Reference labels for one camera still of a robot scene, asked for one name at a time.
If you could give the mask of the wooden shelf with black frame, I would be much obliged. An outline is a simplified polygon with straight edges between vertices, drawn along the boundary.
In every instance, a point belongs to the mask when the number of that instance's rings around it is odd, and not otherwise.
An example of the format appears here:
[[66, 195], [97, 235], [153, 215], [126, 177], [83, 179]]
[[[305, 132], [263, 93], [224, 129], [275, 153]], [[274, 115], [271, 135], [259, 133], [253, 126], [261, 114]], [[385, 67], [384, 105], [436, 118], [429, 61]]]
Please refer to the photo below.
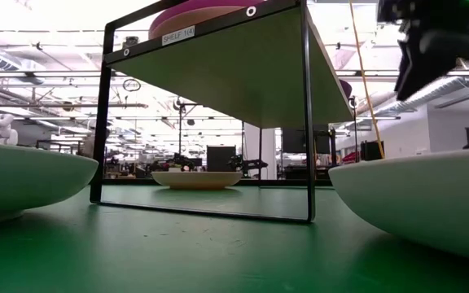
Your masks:
[[99, 79], [90, 201], [102, 203], [111, 78], [146, 82], [259, 129], [305, 131], [306, 213], [315, 208], [315, 125], [351, 119], [352, 112], [312, 21], [307, 0], [265, 0], [121, 50], [117, 29], [186, 0], [159, 0], [107, 23]]

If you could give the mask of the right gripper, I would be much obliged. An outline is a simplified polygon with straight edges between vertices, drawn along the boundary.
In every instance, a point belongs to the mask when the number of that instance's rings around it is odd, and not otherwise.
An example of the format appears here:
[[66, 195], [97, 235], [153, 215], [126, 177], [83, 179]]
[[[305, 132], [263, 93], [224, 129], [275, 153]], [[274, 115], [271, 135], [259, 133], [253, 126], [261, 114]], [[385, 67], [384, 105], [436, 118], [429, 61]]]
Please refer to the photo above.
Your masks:
[[399, 41], [398, 101], [446, 75], [455, 59], [469, 60], [469, 0], [378, 0], [377, 21], [419, 32], [415, 42]]

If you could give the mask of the black monitor back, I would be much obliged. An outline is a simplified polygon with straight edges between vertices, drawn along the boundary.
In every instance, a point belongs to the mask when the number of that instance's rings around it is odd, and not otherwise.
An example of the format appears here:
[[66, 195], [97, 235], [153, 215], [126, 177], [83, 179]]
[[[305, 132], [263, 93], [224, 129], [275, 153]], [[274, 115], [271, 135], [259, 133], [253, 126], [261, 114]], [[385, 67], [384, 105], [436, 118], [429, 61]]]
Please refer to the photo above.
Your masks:
[[207, 146], [207, 171], [230, 172], [230, 159], [235, 156], [234, 146]]

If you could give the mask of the green table mat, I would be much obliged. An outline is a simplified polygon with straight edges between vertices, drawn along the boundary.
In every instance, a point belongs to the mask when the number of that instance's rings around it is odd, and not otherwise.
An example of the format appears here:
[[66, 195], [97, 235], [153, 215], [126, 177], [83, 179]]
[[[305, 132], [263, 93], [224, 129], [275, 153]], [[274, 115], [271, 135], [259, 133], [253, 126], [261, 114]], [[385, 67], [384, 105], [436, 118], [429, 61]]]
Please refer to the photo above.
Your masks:
[[0, 293], [469, 293], [469, 260], [368, 225], [331, 189], [312, 224], [93, 205], [0, 224]]

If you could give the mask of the magenta pink plate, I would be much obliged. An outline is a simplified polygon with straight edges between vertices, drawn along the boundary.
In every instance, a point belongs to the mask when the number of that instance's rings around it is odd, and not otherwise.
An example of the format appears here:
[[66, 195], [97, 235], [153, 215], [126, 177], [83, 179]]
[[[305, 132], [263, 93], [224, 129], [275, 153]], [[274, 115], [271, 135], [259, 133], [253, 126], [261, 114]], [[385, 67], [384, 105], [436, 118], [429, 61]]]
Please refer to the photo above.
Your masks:
[[176, 15], [183, 14], [185, 12], [196, 11], [203, 8], [215, 8], [215, 7], [249, 7], [255, 6], [265, 0], [186, 0], [185, 2], [178, 4], [174, 7], [162, 12], [156, 17], [151, 24], [151, 29], [159, 26], [166, 20], [173, 18]]

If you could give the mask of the black computer case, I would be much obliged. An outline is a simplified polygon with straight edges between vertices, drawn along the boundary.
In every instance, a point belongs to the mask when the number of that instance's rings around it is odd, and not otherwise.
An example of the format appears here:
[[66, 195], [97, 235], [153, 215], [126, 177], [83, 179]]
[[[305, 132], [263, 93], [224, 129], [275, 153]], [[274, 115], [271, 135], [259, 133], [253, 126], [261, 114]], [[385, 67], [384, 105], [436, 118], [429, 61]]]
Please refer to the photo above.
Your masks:
[[363, 141], [360, 143], [360, 160], [372, 161], [381, 159], [382, 155], [379, 149], [379, 144], [376, 141]]

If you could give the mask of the black wide monitor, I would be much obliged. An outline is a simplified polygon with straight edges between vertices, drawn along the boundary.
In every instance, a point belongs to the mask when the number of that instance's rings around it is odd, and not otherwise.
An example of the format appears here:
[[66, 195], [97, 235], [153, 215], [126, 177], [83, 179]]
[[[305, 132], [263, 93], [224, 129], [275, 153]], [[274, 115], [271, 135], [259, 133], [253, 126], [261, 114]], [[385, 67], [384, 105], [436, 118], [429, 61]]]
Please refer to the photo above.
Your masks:
[[[306, 153], [306, 138], [303, 129], [282, 129], [283, 152], [290, 154]], [[330, 154], [330, 133], [328, 125], [313, 127], [314, 143], [318, 154]]]

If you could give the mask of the black metal rig frame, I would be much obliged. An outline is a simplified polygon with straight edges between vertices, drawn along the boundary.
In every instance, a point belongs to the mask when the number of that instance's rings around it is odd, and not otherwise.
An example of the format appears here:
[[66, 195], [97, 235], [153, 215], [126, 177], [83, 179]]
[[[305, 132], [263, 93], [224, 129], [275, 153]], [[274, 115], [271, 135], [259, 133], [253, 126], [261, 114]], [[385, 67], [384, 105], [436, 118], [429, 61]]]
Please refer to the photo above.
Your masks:
[[[103, 179], [103, 185], [131, 185], [131, 186], [158, 186], [153, 179]], [[236, 186], [306, 186], [306, 180], [252, 180], [242, 179], [235, 183]], [[315, 186], [317, 187], [333, 187], [331, 180], [316, 180]]]

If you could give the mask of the white bowl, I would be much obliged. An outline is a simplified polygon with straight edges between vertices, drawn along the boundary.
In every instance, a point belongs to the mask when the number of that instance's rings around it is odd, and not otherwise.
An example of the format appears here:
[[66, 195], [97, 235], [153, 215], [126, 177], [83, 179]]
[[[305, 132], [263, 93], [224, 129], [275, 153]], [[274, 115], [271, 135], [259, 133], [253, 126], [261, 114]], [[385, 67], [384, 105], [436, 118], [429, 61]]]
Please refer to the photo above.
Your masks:
[[98, 166], [78, 155], [0, 144], [0, 222], [71, 198]]

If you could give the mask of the white figurine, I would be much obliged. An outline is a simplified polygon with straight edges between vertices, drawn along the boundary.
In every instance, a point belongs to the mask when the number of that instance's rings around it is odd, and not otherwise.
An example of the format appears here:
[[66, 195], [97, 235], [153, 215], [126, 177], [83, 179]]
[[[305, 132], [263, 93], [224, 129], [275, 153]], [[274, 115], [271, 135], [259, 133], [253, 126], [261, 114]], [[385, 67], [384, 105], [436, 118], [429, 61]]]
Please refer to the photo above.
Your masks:
[[0, 114], [0, 144], [13, 146], [18, 144], [19, 134], [11, 127], [14, 119], [12, 114]]

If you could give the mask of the pale white-blue plate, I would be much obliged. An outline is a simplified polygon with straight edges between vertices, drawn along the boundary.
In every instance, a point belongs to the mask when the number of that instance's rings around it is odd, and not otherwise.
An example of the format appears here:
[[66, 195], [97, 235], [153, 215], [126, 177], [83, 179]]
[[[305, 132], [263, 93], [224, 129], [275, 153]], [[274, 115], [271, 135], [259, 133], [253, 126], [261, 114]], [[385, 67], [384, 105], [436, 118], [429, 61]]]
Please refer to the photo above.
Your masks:
[[469, 258], [469, 149], [347, 164], [329, 177], [369, 224]]

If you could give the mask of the beige plate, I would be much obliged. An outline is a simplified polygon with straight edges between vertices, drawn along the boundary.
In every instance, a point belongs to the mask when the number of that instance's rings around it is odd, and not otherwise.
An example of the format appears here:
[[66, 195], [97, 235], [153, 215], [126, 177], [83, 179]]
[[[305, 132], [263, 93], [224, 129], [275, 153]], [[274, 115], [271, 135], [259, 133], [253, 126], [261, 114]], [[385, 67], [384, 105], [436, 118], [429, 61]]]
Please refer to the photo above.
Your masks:
[[238, 172], [153, 172], [162, 186], [177, 190], [221, 190], [240, 181]]

